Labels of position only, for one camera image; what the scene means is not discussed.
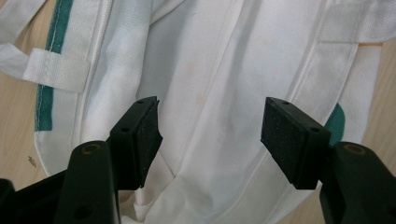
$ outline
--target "green fabric strip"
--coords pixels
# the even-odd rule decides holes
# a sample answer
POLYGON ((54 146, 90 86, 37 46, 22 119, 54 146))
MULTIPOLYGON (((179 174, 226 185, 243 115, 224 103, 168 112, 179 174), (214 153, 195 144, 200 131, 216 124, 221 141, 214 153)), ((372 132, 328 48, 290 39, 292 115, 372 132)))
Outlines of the green fabric strip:
MULTIPOLYGON (((73 0, 57 0, 52 15, 46 50, 61 53, 73 0)), ((38 85, 35 104, 35 131, 52 130, 53 88, 38 85)))
POLYGON ((325 128, 332 132, 332 137, 330 138, 330 145, 334 146, 336 143, 341 142, 344 136, 345 126, 346 115, 344 114, 343 108, 339 104, 337 104, 326 124, 324 125, 325 128))

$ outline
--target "wooden table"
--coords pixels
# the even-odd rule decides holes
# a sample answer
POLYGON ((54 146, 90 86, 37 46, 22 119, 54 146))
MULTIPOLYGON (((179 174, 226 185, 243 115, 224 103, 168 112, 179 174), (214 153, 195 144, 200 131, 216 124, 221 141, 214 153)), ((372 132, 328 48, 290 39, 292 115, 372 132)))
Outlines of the wooden table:
MULTIPOLYGON (((6 0, 0 0, 0 7, 6 0)), ((30 53, 44 48, 55 0, 48 0, 16 45, 30 53)), ((396 175, 396 40, 384 43, 370 123, 363 144, 396 175)), ((22 189, 46 177, 35 152, 36 84, 0 73, 0 176, 22 189)), ((280 223, 324 223, 318 190, 280 223)))

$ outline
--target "wooden surface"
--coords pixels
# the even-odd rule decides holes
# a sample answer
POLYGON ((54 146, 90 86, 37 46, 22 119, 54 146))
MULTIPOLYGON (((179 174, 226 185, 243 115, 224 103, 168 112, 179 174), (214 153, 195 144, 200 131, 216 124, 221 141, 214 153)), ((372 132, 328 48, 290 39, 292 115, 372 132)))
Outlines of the wooden surface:
MULTIPOLYGON (((5 3, 0 0, 0 7, 5 3)), ((55 0, 48 0, 16 45, 29 53, 44 48, 55 0)), ((396 175, 396 40, 384 43, 370 123, 363 144, 396 175)), ((45 177, 34 146, 36 85, 0 74, 0 176, 16 189, 45 177)), ((280 223, 324 223, 318 191, 280 223)))

